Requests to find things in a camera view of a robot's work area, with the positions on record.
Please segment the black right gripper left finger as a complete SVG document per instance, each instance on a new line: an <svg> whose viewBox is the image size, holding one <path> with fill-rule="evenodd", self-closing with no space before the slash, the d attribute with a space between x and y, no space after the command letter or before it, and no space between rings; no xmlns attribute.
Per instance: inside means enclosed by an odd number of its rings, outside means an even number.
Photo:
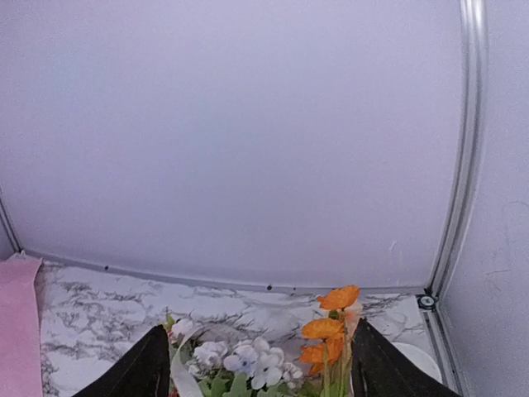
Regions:
<svg viewBox="0 0 529 397"><path fill-rule="evenodd" d="M168 397L169 366L168 336L158 325L74 397Z"/></svg>

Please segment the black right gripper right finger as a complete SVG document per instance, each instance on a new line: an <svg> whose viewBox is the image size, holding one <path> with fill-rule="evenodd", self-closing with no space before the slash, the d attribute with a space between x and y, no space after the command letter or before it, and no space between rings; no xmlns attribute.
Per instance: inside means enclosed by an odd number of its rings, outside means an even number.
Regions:
<svg viewBox="0 0 529 397"><path fill-rule="evenodd" d="M351 389L360 397L457 397L362 318L353 334Z"/></svg>

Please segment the orange fake flower stem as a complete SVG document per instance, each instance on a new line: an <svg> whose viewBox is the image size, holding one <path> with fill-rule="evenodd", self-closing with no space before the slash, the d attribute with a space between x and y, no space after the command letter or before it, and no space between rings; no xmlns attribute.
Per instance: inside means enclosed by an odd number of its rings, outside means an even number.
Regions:
<svg viewBox="0 0 529 397"><path fill-rule="evenodd" d="M299 361L320 380L320 396L348 396L353 361L353 336L362 314L360 288L347 285L317 298L322 318L307 323L302 336L309 344Z"/></svg>

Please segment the pink wrapping paper sheet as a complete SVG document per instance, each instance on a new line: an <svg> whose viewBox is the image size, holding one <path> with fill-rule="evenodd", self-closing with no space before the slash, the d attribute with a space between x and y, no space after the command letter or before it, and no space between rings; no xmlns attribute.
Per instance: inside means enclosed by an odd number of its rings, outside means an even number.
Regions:
<svg viewBox="0 0 529 397"><path fill-rule="evenodd" d="M14 255L1 263L1 395L42 396L35 278L41 261Z"/></svg>

